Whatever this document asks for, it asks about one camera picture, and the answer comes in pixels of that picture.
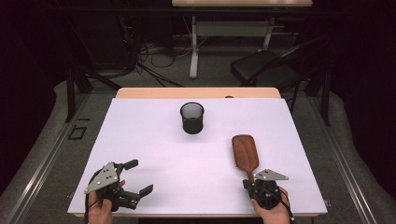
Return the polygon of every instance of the gray mat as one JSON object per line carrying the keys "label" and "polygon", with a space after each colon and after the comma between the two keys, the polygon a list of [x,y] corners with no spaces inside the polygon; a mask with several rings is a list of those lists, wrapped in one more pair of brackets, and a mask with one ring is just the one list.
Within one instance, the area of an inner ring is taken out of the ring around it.
{"label": "gray mat", "polygon": [[[82,222],[81,218],[67,214],[71,199],[66,196],[78,185],[113,96],[111,94],[91,95],[79,120],[75,123],[77,127],[87,128],[83,138],[66,141],[44,186],[27,213],[24,223],[53,223],[54,220],[59,224]],[[300,97],[293,114],[295,124],[323,198],[332,203],[332,207],[328,208],[329,214],[316,217],[315,223],[361,223],[313,113],[308,100]],[[311,223],[310,218],[297,218],[297,220],[298,223]],[[117,219],[115,223],[131,222],[136,222],[136,220],[123,218]]]}

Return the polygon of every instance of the floor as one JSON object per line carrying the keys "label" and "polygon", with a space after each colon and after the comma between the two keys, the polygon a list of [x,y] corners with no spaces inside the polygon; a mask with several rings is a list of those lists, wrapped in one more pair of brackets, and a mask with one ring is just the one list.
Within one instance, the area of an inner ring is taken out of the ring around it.
{"label": "floor", "polygon": [[[183,86],[236,87],[238,82],[230,75],[230,62],[254,52],[262,44],[254,38],[208,38],[203,41],[197,79],[188,78],[189,54],[176,57],[172,62],[160,51],[151,55],[151,60],[142,61],[142,64]],[[270,49],[280,52],[289,44],[287,36],[274,36]],[[167,66],[158,69],[157,65]],[[161,87],[153,75],[139,69],[112,80],[128,87]],[[94,87],[92,94],[77,94],[78,112],[69,123],[64,123],[67,116],[65,83],[55,88],[57,103],[48,123],[0,198],[0,223],[53,223],[54,219],[58,219],[58,223],[73,223],[80,220],[66,214],[65,209],[73,196],[73,188],[79,181],[83,162],[89,157],[109,102],[115,95],[113,90],[97,80],[92,79],[91,83]],[[285,92],[282,96],[288,97],[288,94]],[[395,202],[376,184],[353,146],[342,100],[332,94],[331,126],[326,126],[318,115],[319,97],[306,98],[301,92],[299,98],[301,100],[297,103],[293,119],[304,147],[309,148],[306,150],[307,157],[324,200],[330,205],[329,214],[316,217],[315,222],[396,223]],[[86,133],[83,142],[67,139],[75,125],[88,127],[91,131]],[[117,223],[131,222],[137,220],[117,220]],[[310,222],[309,218],[299,220],[299,223]]]}

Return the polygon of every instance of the black curtain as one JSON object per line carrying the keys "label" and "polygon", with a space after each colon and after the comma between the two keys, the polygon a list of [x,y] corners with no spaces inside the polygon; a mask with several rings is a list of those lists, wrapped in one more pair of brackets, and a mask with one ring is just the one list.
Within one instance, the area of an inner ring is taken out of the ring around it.
{"label": "black curtain", "polygon": [[307,20],[301,39],[330,34],[331,89],[345,102],[353,141],[377,182],[396,199],[396,5],[391,0],[316,0],[350,17]]}
{"label": "black curtain", "polygon": [[65,79],[48,27],[34,1],[0,6],[0,192],[21,167],[55,104]]}

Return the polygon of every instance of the table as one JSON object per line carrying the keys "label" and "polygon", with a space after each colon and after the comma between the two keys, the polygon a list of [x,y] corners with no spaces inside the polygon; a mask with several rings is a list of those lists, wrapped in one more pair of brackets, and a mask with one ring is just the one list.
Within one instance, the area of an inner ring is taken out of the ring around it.
{"label": "table", "polygon": [[[312,0],[173,0],[174,7],[311,7]],[[264,36],[262,49],[268,49],[275,18],[268,21],[197,21],[192,16],[192,55],[190,78],[198,73],[198,35]]]}
{"label": "table", "polygon": [[[230,95],[238,98],[224,98]],[[189,101],[205,108],[204,129],[196,135],[181,128],[179,109]],[[153,184],[154,191],[135,210],[120,208],[115,216],[256,217],[242,185],[246,174],[233,161],[231,138],[240,133],[255,137],[256,172],[271,168],[290,178],[278,184],[289,191],[295,216],[327,213],[289,109],[274,88],[120,89],[68,213],[83,216],[83,190],[96,170],[137,159],[137,167],[121,174],[125,190]]]}

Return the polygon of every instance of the wooden table edge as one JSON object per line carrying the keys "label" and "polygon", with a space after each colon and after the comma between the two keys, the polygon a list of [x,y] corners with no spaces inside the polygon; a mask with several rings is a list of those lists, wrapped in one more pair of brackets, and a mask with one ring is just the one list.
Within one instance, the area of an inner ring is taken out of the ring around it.
{"label": "wooden table edge", "polygon": [[178,99],[178,98],[276,98],[280,93],[272,87],[188,87],[188,88],[121,88],[119,99]]}

